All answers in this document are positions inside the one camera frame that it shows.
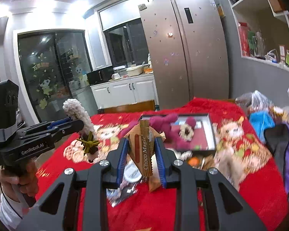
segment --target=refrigerator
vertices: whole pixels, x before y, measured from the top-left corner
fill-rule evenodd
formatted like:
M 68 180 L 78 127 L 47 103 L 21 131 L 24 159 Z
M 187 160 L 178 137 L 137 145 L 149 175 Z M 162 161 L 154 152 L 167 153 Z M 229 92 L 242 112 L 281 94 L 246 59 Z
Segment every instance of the refrigerator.
M 212 0 L 154 0 L 139 5 L 161 109 L 193 97 L 228 99 L 224 31 Z

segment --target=sliding glass door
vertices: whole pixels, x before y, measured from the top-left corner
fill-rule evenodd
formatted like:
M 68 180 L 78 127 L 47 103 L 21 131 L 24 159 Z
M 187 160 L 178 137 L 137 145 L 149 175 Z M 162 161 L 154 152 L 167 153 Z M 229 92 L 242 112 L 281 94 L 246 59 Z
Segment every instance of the sliding glass door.
M 86 73 L 92 68 L 82 31 L 19 35 L 18 49 L 28 96 L 40 122 L 65 118 L 64 101 L 79 95 L 83 106 L 89 107 L 88 113 L 96 113 L 86 82 Z

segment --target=wooden cabinet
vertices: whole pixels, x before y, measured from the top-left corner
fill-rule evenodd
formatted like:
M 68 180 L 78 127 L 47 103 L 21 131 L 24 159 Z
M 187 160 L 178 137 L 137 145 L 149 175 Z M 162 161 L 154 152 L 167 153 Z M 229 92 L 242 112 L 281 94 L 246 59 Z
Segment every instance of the wooden cabinet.
M 98 108 L 154 100 L 158 105 L 153 75 L 111 81 L 91 87 Z

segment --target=brown wrapper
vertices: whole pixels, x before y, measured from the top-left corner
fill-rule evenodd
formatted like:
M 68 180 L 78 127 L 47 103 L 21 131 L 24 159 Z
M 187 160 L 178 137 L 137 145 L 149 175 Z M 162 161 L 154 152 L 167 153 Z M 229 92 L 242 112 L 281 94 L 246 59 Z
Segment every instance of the brown wrapper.
M 140 120 L 126 135 L 129 140 L 129 155 L 140 173 L 149 177 L 152 175 L 151 157 L 154 154 L 154 139 L 160 136 L 149 126 L 148 120 Z

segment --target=window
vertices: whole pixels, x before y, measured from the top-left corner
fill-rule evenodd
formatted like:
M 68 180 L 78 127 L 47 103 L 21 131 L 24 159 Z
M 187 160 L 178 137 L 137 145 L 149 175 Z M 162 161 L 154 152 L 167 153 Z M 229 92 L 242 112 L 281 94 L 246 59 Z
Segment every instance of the window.
M 113 67 L 148 62 L 148 46 L 141 19 L 105 30 Z

